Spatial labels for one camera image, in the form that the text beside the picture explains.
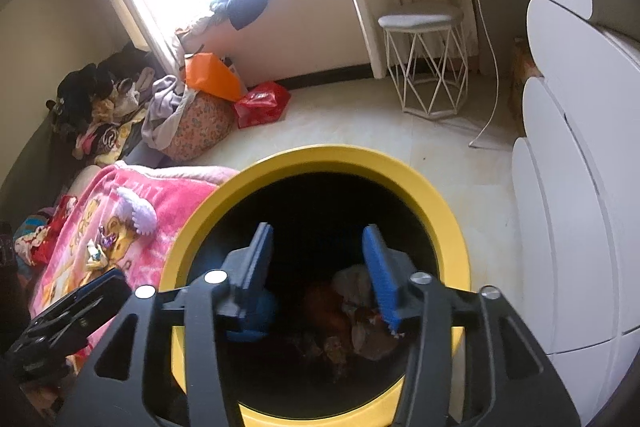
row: red plastic bag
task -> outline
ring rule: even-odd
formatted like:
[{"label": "red plastic bag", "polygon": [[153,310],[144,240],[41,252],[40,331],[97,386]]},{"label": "red plastic bag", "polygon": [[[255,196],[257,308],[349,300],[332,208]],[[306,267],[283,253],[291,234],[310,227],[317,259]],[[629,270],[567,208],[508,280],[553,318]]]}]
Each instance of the red plastic bag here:
[{"label": "red plastic bag", "polygon": [[279,120],[290,98],[289,91],[275,82],[254,87],[234,104],[238,129]]}]

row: wall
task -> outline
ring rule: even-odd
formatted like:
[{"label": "wall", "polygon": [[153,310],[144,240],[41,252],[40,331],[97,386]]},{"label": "wall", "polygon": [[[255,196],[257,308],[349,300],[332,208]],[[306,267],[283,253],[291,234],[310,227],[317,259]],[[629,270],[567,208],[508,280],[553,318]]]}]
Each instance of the wall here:
[{"label": "wall", "polygon": [[253,23],[226,21],[185,43],[187,52],[231,57],[248,86],[299,74],[369,64],[353,0],[270,0]]},{"label": "wall", "polygon": [[0,0],[0,183],[64,76],[124,42],[108,0]]},{"label": "wall", "polygon": [[[494,47],[500,77],[508,79],[513,60],[513,41],[527,37],[527,7],[531,0],[480,0],[486,29]],[[484,33],[478,10],[478,0],[473,0],[478,26],[479,69],[484,76],[495,78],[494,58]]]}]

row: white cable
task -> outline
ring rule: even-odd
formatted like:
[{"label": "white cable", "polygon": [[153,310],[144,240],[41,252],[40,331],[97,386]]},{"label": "white cable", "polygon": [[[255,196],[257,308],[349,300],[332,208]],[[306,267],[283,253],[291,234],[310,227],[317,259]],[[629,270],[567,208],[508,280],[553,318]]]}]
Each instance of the white cable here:
[{"label": "white cable", "polygon": [[484,131],[486,131],[486,128],[489,127],[489,125],[491,124],[492,120],[494,119],[495,116],[495,110],[498,107],[498,95],[500,93],[500,73],[498,72],[498,60],[495,58],[495,52],[494,52],[494,46],[491,44],[491,39],[489,38],[489,32],[486,29],[486,23],[484,22],[484,14],[482,13],[482,5],[480,4],[480,0],[476,0],[476,3],[478,3],[478,11],[480,12],[480,20],[482,21],[482,28],[484,28],[484,34],[486,36],[486,40],[489,43],[489,49],[491,49],[491,54],[494,58],[494,66],[495,66],[495,103],[494,103],[494,110],[491,111],[491,116],[489,117],[489,121],[486,123],[486,125],[484,127],[482,127],[482,131],[480,131],[478,133],[478,136],[476,136],[473,140],[471,140],[471,142],[469,142],[469,147],[477,149],[478,146],[476,145],[476,140],[482,136],[482,133],[484,133]]}]

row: black clip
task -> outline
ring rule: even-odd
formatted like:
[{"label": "black clip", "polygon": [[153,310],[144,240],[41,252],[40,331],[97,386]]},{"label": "black clip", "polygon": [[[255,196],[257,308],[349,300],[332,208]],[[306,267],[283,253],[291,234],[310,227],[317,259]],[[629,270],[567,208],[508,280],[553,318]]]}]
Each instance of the black clip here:
[{"label": "black clip", "polygon": [[87,345],[87,337],[114,317],[131,294],[124,274],[109,270],[35,317],[5,354],[20,382],[62,378],[65,357]]}]

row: beige wall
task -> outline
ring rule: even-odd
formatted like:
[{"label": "beige wall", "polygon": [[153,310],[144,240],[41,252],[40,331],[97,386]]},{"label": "beige wall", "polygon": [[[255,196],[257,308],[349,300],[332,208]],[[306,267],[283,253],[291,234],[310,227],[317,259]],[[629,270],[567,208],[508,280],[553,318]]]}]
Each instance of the beige wall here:
[{"label": "beige wall", "polygon": [[231,57],[248,86],[299,74],[369,64],[353,0],[270,0],[236,31],[226,21],[185,44],[187,52]]},{"label": "beige wall", "polygon": [[0,183],[64,76],[125,41],[108,0],[0,0]]}]

